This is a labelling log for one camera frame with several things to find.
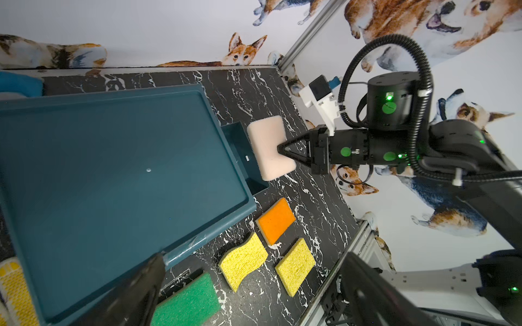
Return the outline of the yellow green sponge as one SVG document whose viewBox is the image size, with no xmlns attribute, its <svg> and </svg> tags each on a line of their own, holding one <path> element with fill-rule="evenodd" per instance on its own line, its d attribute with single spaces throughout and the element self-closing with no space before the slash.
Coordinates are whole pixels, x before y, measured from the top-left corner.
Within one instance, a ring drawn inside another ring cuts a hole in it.
<svg viewBox="0 0 522 326">
<path fill-rule="evenodd" d="M 246 242 L 226 252 L 218 266 L 229 287 L 237 292 L 241 282 L 258 270 L 268 256 L 257 233 L 252 232 Z"/>
</svg>

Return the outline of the pale pink sponge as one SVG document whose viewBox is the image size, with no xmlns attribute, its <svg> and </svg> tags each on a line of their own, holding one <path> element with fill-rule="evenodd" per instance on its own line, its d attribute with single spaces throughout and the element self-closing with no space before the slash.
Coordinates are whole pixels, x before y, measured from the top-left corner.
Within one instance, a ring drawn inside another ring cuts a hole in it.
<svg viewBox="0 0 522 326">
<path fill-rule="evenodd" d="M 252 122 L 247 127 L 247 134 L 264 181 L 273 181 L 296 169 L 296 162 L 277 150 L 287 141 L 280 115 Z"/>
</svg>

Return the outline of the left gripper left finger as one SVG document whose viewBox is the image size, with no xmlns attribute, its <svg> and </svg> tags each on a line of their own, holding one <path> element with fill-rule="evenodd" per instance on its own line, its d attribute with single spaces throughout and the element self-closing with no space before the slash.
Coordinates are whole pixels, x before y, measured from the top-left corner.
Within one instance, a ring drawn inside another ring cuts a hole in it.
<svg viewBox="0 0 522 326">
<path fill-rule="evenodd" d="M 150 325 L 165 273 L 158 253 L 72 325 Z"/>
</svg>

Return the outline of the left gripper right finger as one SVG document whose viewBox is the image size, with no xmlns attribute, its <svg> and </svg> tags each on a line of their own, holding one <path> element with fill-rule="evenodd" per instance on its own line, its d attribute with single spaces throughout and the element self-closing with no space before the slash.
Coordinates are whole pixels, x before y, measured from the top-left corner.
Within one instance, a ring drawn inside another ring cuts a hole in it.
<svg viewBox="0 0 522 326">
<path fill-rule="evenodd" d="M 436 324 L 356 254 L 346 255 L 340 273 L 341 293 L 355 325 Z"/>
</svg>

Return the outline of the orange sponge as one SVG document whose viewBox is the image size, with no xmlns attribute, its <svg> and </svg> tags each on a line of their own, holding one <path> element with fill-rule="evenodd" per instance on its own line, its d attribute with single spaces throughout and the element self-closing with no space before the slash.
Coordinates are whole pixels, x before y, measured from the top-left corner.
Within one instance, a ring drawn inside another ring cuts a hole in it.
<svg viewBox="0 0 522 326">
<path fill-rule="evenodd" d="M 269 210 L 256 220 L 256 225 L 268 246 L 273 246 L 296 217 L 285 198 L 280 198 Z"/>
</svg>

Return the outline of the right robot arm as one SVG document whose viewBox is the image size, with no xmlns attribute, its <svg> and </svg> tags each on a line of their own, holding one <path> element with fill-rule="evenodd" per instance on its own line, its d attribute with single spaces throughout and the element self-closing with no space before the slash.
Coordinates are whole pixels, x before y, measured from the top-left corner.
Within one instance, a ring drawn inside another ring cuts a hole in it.
<svg viewBox="0 0 522 326">
<path fill-rule="evenodd" d="M 409 53 L 416 71 L 388 73 L 368 81 L 360 101 L 365 118 L 351 119 L 345 96 L 357 65 L 371 52 L 397 46 Z M 367 43 L 350 62 L 338 99 L 330 109 L 324 102 L 330 84 L 324 76 L 311 83 L 312 100 L 325 124 L 294 141 L 307 144 L 307 154 L 290 150 L 292 141 L 277 145 L 278 154 L 324 175 L 329 168 L 386 166 L 426 196 L 436 217 L 455 217 L 492 225 L 521 252 L 521 172 L 515 170 L 490 136 L 472 122 L 451 119 L 439 108 L 429 119 L 433 91 L 430 64 L 419 44 L 392 34 Z"/>
</svg>

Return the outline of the plain yellow rectangular sponge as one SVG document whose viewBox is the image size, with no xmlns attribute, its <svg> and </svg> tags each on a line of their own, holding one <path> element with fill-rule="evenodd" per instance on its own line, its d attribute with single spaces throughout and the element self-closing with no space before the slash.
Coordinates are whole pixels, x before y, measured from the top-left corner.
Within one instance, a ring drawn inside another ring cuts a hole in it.
<svg viewBox="0 0 522 326">
<path fill-rule="evenodd" d="M 298 239 L 287 255 L 275 267 L 290 297 L 296 295 L 314 266 L 315 259 L 305 239 Z"/>
</svg>

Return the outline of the teal drawer cabinet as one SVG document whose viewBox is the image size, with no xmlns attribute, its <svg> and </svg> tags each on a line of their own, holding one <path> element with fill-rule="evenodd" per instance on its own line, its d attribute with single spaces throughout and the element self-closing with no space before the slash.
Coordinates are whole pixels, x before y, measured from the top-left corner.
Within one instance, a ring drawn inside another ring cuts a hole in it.
<svg viewBox="0 0 522 326">
<path fill-rule="evenodd" d="M 154 254 L 174 266 L 255 208 L 200 85 L 1 103 L 1 211 L 42 324 L 74 321 Z"/>
</svg>

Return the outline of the green beige sponge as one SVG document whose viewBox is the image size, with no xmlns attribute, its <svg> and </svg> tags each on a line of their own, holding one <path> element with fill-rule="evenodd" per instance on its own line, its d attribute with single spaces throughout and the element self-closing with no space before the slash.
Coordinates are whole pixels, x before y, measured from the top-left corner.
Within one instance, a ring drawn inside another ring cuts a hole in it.
<svg viewBox="0 0 522 326">
<path fill-rule="evenodd" d="M 151 325 L 202 325 L 221 308 L 209 273 L 203 273 L 160 303 Z"/>
</svg>

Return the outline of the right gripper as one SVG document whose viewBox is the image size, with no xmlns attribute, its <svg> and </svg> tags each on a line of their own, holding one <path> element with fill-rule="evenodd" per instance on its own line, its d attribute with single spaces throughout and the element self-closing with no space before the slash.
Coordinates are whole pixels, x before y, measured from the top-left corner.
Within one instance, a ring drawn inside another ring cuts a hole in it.
<svg viewBox="0 0 522 326">
<path fill-rule="evenodd" d="M 311 168 L 315 175 L 328 174 L 333 165 L 347 165 L 351 168 L 370 164 L 369 132 L 365 129 L 338 130 L 333 136 L 324 126 L 308 130 L 285 140 L 277 146 L 282 156 Z"/>
</svg>

